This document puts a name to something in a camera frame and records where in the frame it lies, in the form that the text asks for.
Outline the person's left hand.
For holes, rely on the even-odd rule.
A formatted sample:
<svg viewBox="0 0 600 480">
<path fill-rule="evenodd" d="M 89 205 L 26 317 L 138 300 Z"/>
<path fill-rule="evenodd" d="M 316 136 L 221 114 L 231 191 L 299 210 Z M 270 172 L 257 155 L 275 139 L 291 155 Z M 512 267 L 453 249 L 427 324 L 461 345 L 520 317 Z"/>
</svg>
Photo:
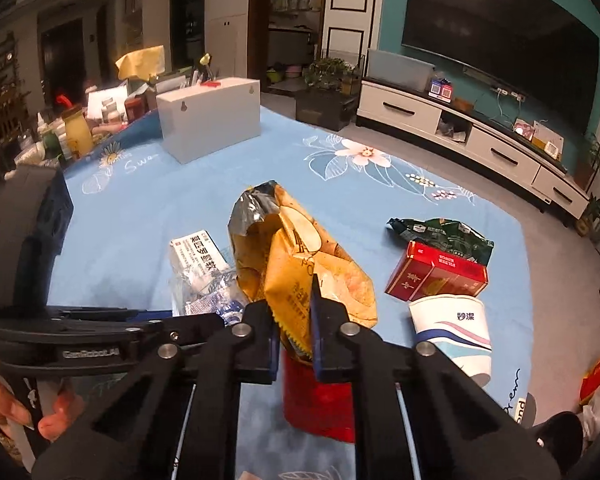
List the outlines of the person's left hand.
<svg viewBox="0 0 600 480">
<path fill-rule="evenodd" d="M 53 413 L 43 417 L 38 423 L 38 432 L 49 441 L 57 440 L 81 415 L 85 403 L 71 389 L 62 390 L 54 404 Z M 12 437 L 9 422 L 21 426 L 32 426 L 28 410 L 0 382 L 0 431 L 5 437 Z"/>
</svg>

